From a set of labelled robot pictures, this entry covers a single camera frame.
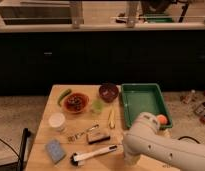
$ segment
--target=brush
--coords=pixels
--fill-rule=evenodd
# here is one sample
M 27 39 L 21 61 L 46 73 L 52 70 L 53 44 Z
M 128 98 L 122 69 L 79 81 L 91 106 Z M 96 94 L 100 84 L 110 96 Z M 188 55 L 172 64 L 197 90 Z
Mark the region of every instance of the brush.
M 84 164 L 84 161 L 88 158 L 91 158 L 91 157 L 94 157 L 94 156 L 97 156 L 97 155 L 106 154 L 106 153 L 115 151 L 116 149 L 117 149 L 117 146 L 112 145 L 112 146 L 104 147 L 104 148 L 101 148 L 101 149 L 98 149 L 96 151 L 92 151 L 92 152 L 89 152 L 89 153 L 83 153 L 83 154 L 74 153 L 71 156 L 71 164 L 74 165 L 74 166 L 81 166 L 81 165 Z

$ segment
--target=red bowl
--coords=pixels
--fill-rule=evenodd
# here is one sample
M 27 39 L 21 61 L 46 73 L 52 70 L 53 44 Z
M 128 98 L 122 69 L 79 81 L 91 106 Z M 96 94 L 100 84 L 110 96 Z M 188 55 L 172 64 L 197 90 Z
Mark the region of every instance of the red bowl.
M 64 112 L 77 114 L 83 112 L 89 102 L 87 95 L 82 93 L 72 93 L 63 99 L 62 109 Z
M 104 83 L 99 88 L 99 95 L 106 103 L 111 103 L 119 95 L 119 89 L 115 84 Z

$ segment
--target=small box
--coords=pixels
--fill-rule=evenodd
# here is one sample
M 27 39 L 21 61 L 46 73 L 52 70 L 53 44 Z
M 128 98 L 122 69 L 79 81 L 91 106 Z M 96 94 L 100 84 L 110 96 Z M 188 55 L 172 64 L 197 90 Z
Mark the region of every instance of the small box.
M 108 130 L 95 130 L 87 133 L 87 140 L 89 144 L 94 144 L 97 142 L 110 140 L 110 135 Z

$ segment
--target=tongs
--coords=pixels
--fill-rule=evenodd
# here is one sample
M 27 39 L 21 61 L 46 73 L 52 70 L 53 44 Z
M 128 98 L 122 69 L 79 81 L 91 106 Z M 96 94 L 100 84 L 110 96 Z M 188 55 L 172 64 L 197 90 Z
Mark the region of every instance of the tongs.
M 90 131 L 92 131 L 92 130 L 98 128 L 98 127 L 99 127 L 99 124 L 96 124 L 96 125 L 92 126 L 91 128 L 86 129 L 86 130 L 83 131 L 83 132 L 80 132 L 80 133 L 77 133 L 77 134 L 75 134 L 75 135 L 69 136 L 69 137 L 67 137 L 67 138 L 68 138 L 68 141 L 69 141 L 69 142 L 73 142 L 73 141 L 79 139 L 82 135 L 84 135 L 84 134 L 86 134 L 86 133 L 88 133 L 88 132 L 90 132 Z

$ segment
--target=cucumber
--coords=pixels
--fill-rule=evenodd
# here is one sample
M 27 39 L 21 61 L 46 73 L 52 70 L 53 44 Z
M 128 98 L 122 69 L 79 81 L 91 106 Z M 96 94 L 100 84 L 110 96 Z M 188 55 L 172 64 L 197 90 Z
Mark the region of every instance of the cucumber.
M 58 104 L 59 106 L 61 106 L 60 102 L 63 100 L 63 98 L 64 98 L 65 96 L 69 95 L 70 93 L 71 93 L 71 89 L 67 89 L 67 90 L 65 90 L 64 92 L 62 92 L 62 94 L 60 95 L 60 97 L 59 97 L 58 100 L 57 100 L 57 104 Z

